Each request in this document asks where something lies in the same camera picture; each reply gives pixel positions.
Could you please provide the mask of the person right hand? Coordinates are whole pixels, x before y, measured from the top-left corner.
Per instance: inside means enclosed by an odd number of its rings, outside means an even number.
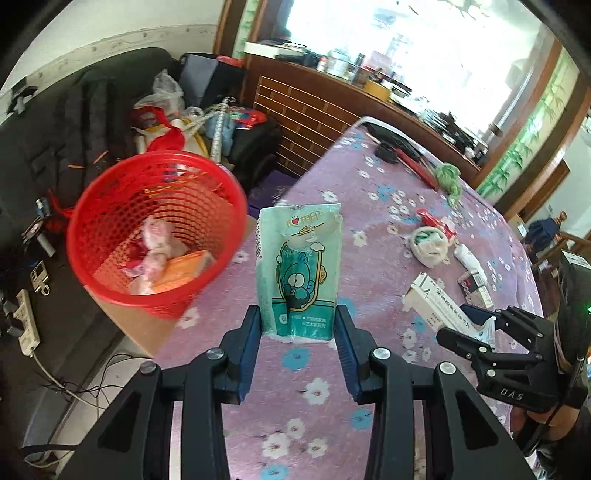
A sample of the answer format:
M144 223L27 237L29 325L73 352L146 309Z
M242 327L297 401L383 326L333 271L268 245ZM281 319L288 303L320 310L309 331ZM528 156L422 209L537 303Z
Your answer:
M590 411L563 406L553 418L550 413L537 414L513 407L510 429L519 432L527 419L547 426L536 455L542 468L552 479L582 479L590 454Z

